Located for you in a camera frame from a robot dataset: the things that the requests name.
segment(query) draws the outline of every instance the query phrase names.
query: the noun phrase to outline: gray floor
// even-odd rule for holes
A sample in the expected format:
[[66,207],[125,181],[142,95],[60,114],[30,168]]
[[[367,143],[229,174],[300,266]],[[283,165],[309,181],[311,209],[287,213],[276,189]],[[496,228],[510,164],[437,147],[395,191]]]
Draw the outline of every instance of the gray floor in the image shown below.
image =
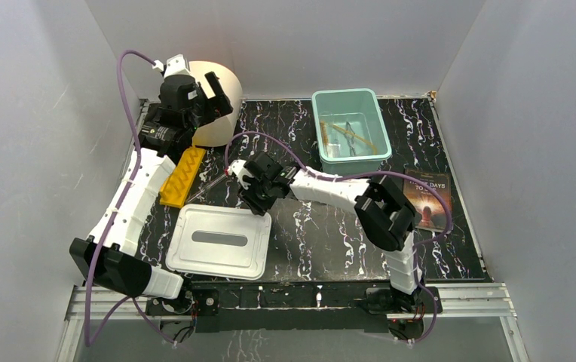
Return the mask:
[[[174,333],[173,326],[166,327]],[[143,321],[110,321],[78,361],[512,361],[499,318],[440,318],[413,349],[360,330],[245,330],[193,335],[176,349]]]

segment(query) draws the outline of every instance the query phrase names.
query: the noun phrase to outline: teal plastic container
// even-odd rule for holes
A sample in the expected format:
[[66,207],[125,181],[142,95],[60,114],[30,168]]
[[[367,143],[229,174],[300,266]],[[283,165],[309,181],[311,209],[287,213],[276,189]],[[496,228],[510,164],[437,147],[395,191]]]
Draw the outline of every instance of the teal plastic container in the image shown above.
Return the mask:
[[377,171],[392,156],[372,90],[321,90],[312,95],[312,108],[323,172],[347,176]]

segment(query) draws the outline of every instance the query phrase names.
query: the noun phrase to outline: book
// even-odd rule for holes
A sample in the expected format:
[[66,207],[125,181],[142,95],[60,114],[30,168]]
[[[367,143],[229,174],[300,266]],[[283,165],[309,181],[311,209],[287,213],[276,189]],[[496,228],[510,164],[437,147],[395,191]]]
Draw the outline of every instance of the book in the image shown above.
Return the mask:
[[[418,170],[406,170],[406,175],[427,183],[448,204],[452,212],[452,199],[450,198],[450,174],[432,173]],[[403,194],[417,210],[415,223],[417,229],[440,232],[446,227],[446,212],[441,203],[426,189],[411,181],[403,183]]]

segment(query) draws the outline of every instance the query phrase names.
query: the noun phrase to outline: white plastic lid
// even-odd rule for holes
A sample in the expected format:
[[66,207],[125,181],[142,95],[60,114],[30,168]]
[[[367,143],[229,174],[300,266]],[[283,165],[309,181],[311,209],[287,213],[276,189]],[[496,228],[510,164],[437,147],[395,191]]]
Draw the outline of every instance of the white plastic lid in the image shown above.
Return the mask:
[[179,212],[166,266],[192,274],[259,279],[264,274],[270,227],[268,214],[186,205]]

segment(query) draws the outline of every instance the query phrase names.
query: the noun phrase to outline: black marble table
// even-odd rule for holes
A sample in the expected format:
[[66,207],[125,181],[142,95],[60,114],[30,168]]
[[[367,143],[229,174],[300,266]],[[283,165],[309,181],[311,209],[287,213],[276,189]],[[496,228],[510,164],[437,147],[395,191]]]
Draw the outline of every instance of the black marble table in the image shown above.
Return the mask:
[[[441,143],[430,101],[427,99],[379,100],[391,140],[393,155],[382,170],[403,172],[406,168],[451,172]],[[285,142],[306,165],[321,170],[310,101],[249,101],[241,108],[235,133],[258,130]],[[262,137],[242,137],[231,147],[230,160],[247,159],[254,152],[267,152],[287,164],[290,157],[279,146]],[[224,147],[209,149],[190,195],[224,172]],[[194,204],[246,207],[237,197],[237,182],[228,178]],[[166,253],[179,209],[155,203],[139,240],[138,256],[166,267]],[[357,218],[315,202],[278,200],[272,216],[268,257],[261,281],[354,281],[388,279],[385,259],[368,241]],[[446,242],[420,248],[420,264],[426,279],[485,280],[464,210],[452,183],[454,230]],[[419,231],[416,240],[432,236]],[[186,275],[192,280],[222,280]]]

